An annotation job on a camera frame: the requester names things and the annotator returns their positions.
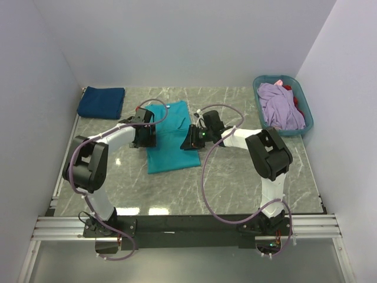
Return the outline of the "teal t-shirt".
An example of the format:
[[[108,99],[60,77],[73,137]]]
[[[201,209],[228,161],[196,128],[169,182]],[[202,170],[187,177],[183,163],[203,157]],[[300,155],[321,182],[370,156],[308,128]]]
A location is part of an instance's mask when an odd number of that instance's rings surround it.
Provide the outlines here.
[[[191,125],[187,103],[178,101],[167,104],[150,104],[146,109],[152,111],[156,120],[156,147],[147,148],[147,173],[155,174],[200,166],[197,150],[182,150],[180,146],[186,138]]]

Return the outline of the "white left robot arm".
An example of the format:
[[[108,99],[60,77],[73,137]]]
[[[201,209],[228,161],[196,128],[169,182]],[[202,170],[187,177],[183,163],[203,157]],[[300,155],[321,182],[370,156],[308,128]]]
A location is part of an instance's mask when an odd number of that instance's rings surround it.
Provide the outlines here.
[[[105,237],[118,229],[117,210],[110,202],[104,183],[108,157],[120,147],[149,148],[156,146],[156,126],[150,123],[118,123],[103,133],[91,137],[77,136],[72,140],[62,171],[64,180],[82,196],[97,230]]]

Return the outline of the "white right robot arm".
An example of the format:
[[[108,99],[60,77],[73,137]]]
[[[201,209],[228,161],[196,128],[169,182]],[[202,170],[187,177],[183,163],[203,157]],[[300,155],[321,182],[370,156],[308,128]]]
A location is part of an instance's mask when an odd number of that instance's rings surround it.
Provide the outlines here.
[[[261,130],[240,129],[236,126],[215,129],[190,125],[186,138],[181,144],[182,150],[197,150],[207,142],[214,146],[236,147],[249,152],[256,172],[262,180],[262,201],[259,210],[251,216],[239,220],[226,220],[211,209],[204,192],[204,177],[201,177],[201,193],[210,214],[220,222],[240,225],[258,220],[259,230],[265,235],[272,235],[278,230],[289,207],[283,201],[283,187],[293,157],[277,130],[269,127]]]

